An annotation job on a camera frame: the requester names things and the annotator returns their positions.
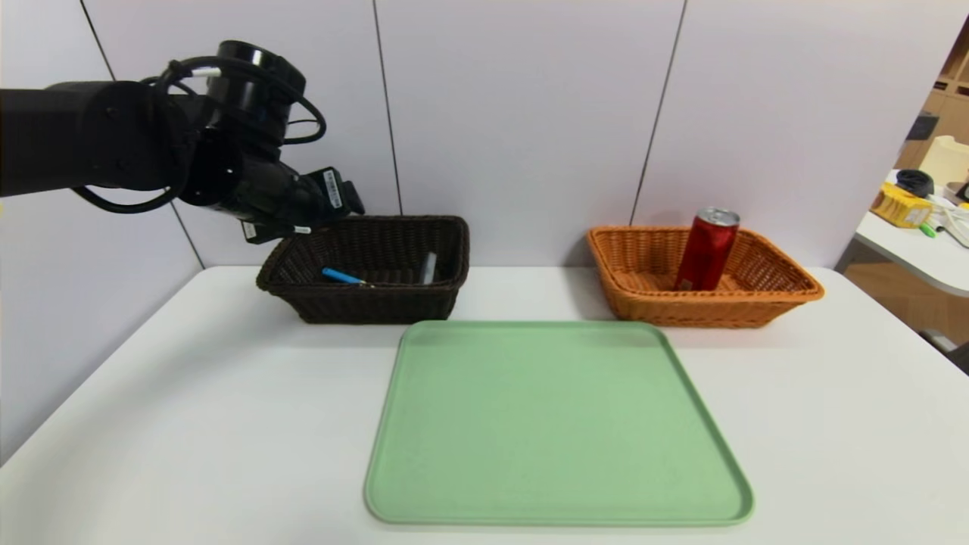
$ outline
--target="yellow box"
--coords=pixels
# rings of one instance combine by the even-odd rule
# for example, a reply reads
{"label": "yellow box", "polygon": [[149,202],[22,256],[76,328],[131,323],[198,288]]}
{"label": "yellow box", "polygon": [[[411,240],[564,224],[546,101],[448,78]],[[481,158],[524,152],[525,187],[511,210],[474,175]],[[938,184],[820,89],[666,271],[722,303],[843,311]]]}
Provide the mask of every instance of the yellow box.
{"label": "yellow box", "polygon": [[932,204],[885,182],[871,205],[871,211],[896,227],[917,228],[932,213]]}

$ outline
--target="can lid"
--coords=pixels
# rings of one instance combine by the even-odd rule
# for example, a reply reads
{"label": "can lid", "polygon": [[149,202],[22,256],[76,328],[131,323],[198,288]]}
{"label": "can lid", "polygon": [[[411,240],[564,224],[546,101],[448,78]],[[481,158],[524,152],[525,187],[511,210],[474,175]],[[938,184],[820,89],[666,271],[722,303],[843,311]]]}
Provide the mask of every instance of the can lid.
{"label": "can lid", "polygon": [[723,227],[733,227],[740,223],[740,216],[736,212],[727,210],[726,208],[701,208],[697,212],[697,217],[706,223]]}

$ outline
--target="wicker basket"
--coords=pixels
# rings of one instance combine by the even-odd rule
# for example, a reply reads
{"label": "wicker basket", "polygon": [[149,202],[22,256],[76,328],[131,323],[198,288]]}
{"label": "wicker basket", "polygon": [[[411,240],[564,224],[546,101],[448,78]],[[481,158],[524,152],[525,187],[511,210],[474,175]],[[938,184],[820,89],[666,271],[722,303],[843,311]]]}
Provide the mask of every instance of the wicker basket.
{"label": "wicker basket", "polygon": [[740,230],[715,291],[673,291],[689,227],[599,227],[588,241],[612,312],[691,328],[759,328],[825,290],[767,239]]}
{"label": "wicker basket", "polygon": [[[311,324],[413,324],[444,320],[468,275],[468,224],[455,216],[363,216],[276,246],[256,285]],[[428,252],[434,281],[420,284]],[[370,286],[326,278],[330,267]]]}

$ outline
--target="red can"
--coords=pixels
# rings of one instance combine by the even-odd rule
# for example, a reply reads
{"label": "red can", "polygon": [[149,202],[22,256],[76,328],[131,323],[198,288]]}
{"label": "red can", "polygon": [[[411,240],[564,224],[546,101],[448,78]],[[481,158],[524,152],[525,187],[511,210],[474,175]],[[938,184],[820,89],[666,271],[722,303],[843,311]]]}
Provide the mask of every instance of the red can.
{"label": "red can", "polygon": [[716,289],[739,228],[740,216],[735,212],[723,208],[698,211],[673,287],[680,291]]}

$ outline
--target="white table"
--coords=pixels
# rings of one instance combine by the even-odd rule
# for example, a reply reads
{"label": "white table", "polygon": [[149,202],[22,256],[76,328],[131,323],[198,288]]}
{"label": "white table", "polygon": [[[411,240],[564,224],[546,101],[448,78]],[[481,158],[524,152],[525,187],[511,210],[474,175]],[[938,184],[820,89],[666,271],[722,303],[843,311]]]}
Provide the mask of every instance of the white table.
{"label": "white table", "polygon": [[[875,250],[930,285],[959,297],[969,297],[969,249],[946,233],[931,239],[918,229],[899,229],[866,212],[855,240]],[[849,247],[838,269],[843,271],[853,256]]]}
{"label": "white table", "polygon": [[[760,330],[668,330],[749,479],[720,529],[414,528],[361,487],[403,327],[200,273],[0,468],[3,543],[969,543],[969,378],[835,272]],[[455,319],[608,319],[590,270],[477,268]]]}

